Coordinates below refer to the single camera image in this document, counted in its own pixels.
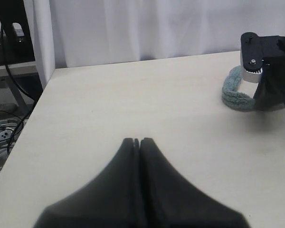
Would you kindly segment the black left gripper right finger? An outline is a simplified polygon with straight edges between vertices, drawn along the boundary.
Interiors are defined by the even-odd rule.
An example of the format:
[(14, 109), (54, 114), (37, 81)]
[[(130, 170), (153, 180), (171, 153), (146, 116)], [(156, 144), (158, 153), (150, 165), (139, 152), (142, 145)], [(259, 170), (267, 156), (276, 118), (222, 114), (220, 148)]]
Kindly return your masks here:
[(152, 138), (141, 141), (141, 190), (150, 228), (248, 228), (245, 217), (186, 180)]

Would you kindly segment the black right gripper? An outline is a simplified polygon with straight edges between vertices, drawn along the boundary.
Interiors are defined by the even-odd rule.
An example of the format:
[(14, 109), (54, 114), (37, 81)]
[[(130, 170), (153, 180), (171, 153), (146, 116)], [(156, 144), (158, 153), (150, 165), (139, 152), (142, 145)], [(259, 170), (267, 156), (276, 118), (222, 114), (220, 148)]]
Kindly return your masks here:
[(245, 70), (263, 69), (253, 96), (254, 109), (269, 111), (277, 105), (285, 107), (285, 36), (259, 36), (246, 32), (240, 41)]

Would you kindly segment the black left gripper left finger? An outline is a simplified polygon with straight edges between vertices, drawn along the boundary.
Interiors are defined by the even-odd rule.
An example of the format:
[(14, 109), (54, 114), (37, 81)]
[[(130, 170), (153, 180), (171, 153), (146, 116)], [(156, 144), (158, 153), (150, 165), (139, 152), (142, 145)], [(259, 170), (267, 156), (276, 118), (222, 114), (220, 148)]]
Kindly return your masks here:
[(36, 228), (141, 228), (143, 198), (139, 142), (125, 138), (108, 165), (87, 185), (46, 207)]

